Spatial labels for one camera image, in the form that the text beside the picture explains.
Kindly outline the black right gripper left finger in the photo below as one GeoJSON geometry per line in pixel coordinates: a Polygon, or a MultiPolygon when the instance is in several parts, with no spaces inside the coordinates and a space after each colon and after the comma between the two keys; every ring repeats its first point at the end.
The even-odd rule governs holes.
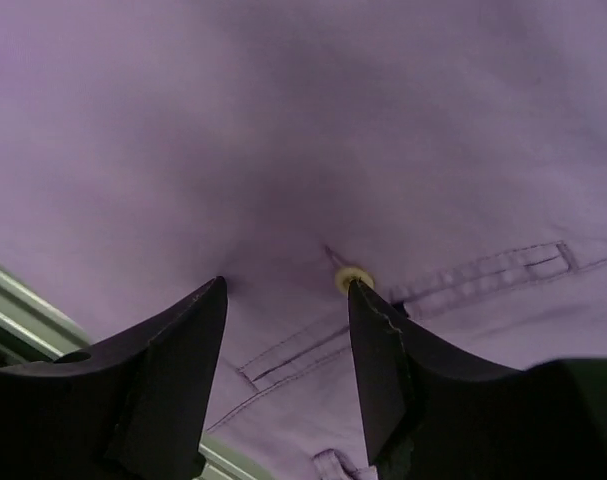
{"type": "Polygon", "coordinates": [[[55,361],[0,368],[0,479],[194,479],[228,306],[214,278],[55,361]]]}

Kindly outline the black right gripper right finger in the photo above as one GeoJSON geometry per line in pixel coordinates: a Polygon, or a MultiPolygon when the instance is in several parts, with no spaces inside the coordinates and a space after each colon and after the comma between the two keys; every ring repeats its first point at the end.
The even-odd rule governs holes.
{"type": "Polygon", "coordinates": [[[607,359],[499,365],[359,280],[348,309],[367,458],[380,478],[607,479],[607,359]]]}

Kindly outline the purple trousers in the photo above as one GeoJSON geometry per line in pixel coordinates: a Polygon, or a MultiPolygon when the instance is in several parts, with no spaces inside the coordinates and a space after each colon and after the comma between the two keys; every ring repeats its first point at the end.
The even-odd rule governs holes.
{"type": "Polygon", "coordinates": [[[206,431],[371,479],[337,274],[607,357],[607,1],[0,1],[0,263],[95,339],[224,277],[206,431]]]}

